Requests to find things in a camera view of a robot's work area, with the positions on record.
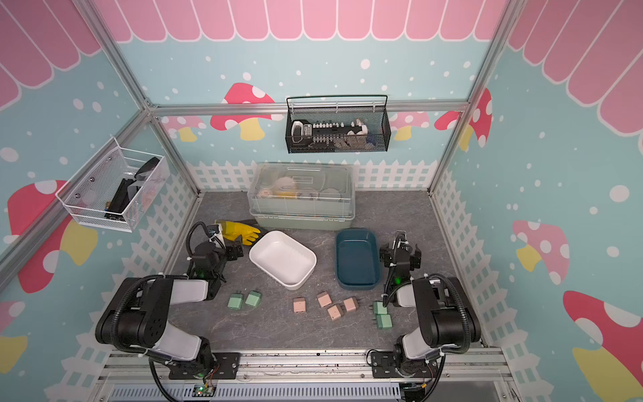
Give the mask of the green plug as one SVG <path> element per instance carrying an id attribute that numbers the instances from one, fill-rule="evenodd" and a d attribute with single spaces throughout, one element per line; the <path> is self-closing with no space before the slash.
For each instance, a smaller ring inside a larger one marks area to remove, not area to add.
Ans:
<path id="1" fill-rule="evenodd" d="M 375 320 L 378 329 L 393 328 L 393 321 L 389 314 L 377 314 L 375 316 Z"/>
<path id="2" fill-rule="evenodd" d="M 262 295 L 257 291 L 250 291 L 244 304 L 252 308 L 257 308 L 261 304 Z"/>
<path id="3" fill-rule="evenodd" d="M 376 316 L 388 314 L 388 308 L 386 308 L 386 306 L 381 301 L 374 302 L 372 305 L 372 310 Z"/>
<path id="4" fill-rule="evenodd" d="M 241 310 L 244 305 L 244 295 L 234 293 L 229 297 L 227 307 L 231 310 Z"/>

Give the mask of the white plastic tray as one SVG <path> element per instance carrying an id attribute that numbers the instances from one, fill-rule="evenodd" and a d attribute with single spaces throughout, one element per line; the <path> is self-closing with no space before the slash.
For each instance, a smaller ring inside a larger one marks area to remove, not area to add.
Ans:
<path id="1" fill-rule="evenodd" d="M 249 259 L 287 290 L 300 289 L 313 273 L 316 254 L 279 230 L 258 240 L 249 251 Z"/>

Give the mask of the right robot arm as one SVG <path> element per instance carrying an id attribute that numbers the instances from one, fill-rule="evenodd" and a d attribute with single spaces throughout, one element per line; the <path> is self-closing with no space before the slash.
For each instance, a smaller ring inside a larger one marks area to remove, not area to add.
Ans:
<path id="1" fill-rule="evenodd" d="M 380 248 L 379 258 L 388 270 L 383 306 L 413 308 L 418 318 L 418 328 L 398 338 L 389 359 L 397 375 L 433 375 L 440 358 L 464 354 L 481 340 L 482 326 L 457 277 L 411 276 L 420 269 L 421 251 L 411 246 L 405 232 L 397 231 L 393 243 Z"/>

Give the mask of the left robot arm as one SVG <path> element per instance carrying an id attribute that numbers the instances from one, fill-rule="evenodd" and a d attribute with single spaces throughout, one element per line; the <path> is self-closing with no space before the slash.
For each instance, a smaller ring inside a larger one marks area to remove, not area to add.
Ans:
<path id="1" fill-rule="evenodd" d="M 186 333 L 168 321 L 172 306 L 214 300 L 226 282 L 226 264 L 244 254 L 242 236 L 227 234 L 225 224 L 197 222 L 191 231 L 196 229 L 202 229 L 207 239 L 192 246 L 192 238 L 186 237 L 186 273 L 125 279 L 102 313 L 95 339 L 165 366 L 171 380 L 233 380 L 239 353 L 213 353 L 207 338 Z"/>

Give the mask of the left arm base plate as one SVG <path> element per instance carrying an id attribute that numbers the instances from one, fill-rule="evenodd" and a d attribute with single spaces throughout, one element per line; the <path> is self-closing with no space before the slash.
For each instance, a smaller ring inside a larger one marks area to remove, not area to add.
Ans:
<path id="1" fill-rule="evenodd" d="M 235 380 L 240 353 L 211 353 L 194 361 L 173 361 L 167 367 L 171 380 Z"/>

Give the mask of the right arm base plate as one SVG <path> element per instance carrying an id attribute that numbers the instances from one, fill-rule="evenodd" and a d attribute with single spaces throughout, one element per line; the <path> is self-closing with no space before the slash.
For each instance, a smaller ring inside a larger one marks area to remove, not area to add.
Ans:
<path id="1" fill-rule="evenodd" d="M 438 361 L 424 359 L 410 360 L 403 353 L 370 349 L 366 353 L 366 363 L 375 379 L 412 378 L 431 380 L 438 370 Z"/>

